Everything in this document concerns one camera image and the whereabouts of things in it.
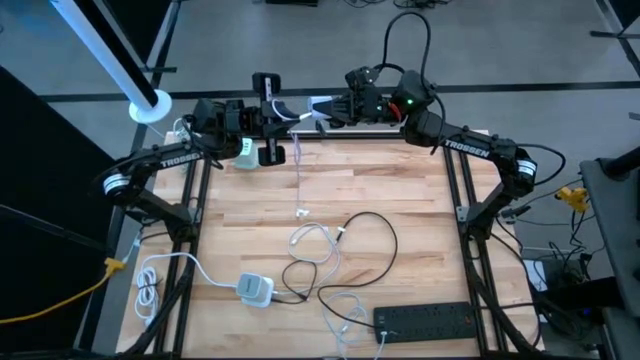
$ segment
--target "yellow clamp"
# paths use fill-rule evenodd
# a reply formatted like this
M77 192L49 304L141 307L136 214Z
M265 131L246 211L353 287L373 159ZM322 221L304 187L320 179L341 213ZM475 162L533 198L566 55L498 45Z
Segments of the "yellow clamp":
M589 208L589 204L587 204L588 195L587 189L585 188L575 188L571 190L565 186L558 190L555 197L569 204L576 212L584 213Z

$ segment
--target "wooden table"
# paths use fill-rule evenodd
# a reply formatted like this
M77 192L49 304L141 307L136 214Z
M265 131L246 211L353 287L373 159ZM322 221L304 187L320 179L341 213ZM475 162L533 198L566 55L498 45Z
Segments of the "wooden table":
M253 272L274 279L276 289L282 290L281 273L292 261L287 243L294 229L305 222L316 221L326 224L336 234L336 227L351 215L376 211L396 229L399 250L396 263L385 278L353 289L370 317L373 308L378 306L468 301L440 150L430 156L429 149L411 146L402 140L304 141L301 198L304 208L311 213L299 220L295 216L297 184L291 145L284 144L288 157L285 165L243 171L227 162L224 171L212 172L198 253L210 277L235 283L242 272ZM474 158L470 159L470 166L478 199L484 199L499 182L497 172L492 163ZM457 173L462 197L466 198L459 168ZM158 173L155 193L169 202L179 202L183 184L184 175L178 168L164 170ZM152 228L147 234L160 231L164 228ZM497 226L494 231L515 248L512 239ZM496 241L490 241L488 247L500 303L530 302L525 272L518 260ZM137 264L149 255L170 251L167 236L150 239L141 247ZM297 246L298 254L306 257L322 258L327 251L326 240L313 233ZM380 219L365 216L349 225L340 242L340 251L343 262L330 283L362 283L386 268L393 251L393 238ZM320 266L318 275L328 272L334 260ZM166 278L168 262L162 259L152 263L159 277ZM288 275L292 285L308 286L312 270L300 266ZM323 295L328 297L332 293L327 290ZM133 310L136 294L134 277L118 351L133 344L144 329ZM337 301L335 308L346 313L352 305L348 300ZM177 308L169 320L167 349L173 342ZM528 339L535 338L537 321L532 308L506 312ZM496 348L488 311L484 312L484 319L490 347ZM373 333L368 332L362 342L349 346L347 356L375 355L378 344ZM464 339L390 344L384 347L382 356L477 354L476 340ZM337 356L338 351L315 294L305 304L271 304L259 309L243 305L232 289L208 285L196 272L182 355L189 358L321 357Z

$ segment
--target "power strip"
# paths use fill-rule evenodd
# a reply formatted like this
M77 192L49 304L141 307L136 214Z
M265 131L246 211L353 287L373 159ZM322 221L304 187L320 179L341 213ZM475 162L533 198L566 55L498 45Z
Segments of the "power strip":
M379 307L373 309L373 319L378 344L382 331L387 332L385 343L476 337L468 302Z

